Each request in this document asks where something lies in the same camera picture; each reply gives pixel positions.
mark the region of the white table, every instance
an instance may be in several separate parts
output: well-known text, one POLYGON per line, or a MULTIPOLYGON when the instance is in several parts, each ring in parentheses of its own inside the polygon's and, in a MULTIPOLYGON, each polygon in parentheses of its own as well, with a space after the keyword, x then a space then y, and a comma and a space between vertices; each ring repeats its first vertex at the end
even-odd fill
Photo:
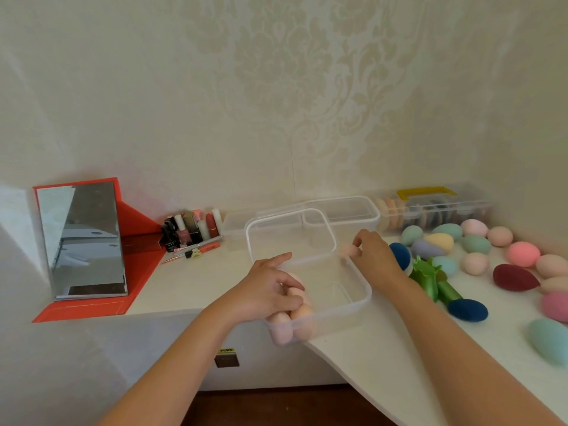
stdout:
MULTIPOLYGON (((388 238, 389 243, 397 238, 388 238)), ((465 252, 456 246, 451 257, 465 252)), ((491 268, 505 262, 502 251, 490 254, 491 268)), ((160 264, 127 315, 197 313, 236 284, 251 266, 246 250, 231 243, 197 260, 160 264)), ((511 293, 493 284, 490 274, 458 272, 451 284, 465 298, 481 301, 489 318, 458 324, 533 394, 568 422, 568 369, 547 364, 529 345, 524 331, 542 317, 536 290, 511 293)), ((394 422, 407 426, 445 424, 420 358, 394 308, 374 295, 362 324, 306 343, 354 388, 394 422)))

